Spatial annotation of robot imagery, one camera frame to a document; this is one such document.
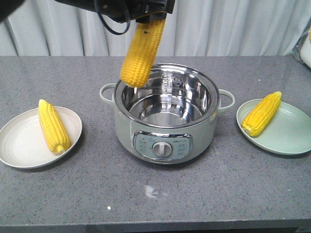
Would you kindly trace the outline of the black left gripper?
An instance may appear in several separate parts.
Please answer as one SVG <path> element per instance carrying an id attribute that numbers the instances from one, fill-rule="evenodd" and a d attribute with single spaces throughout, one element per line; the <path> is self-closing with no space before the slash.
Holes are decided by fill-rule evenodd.
<path id="1" fill-rule="evenodd" d="M 173 0 L 95 0 L 95 12 L 105 15 L 117 23 L 135 20 L 148 24 L 165 19 L 173 13 Z"/>

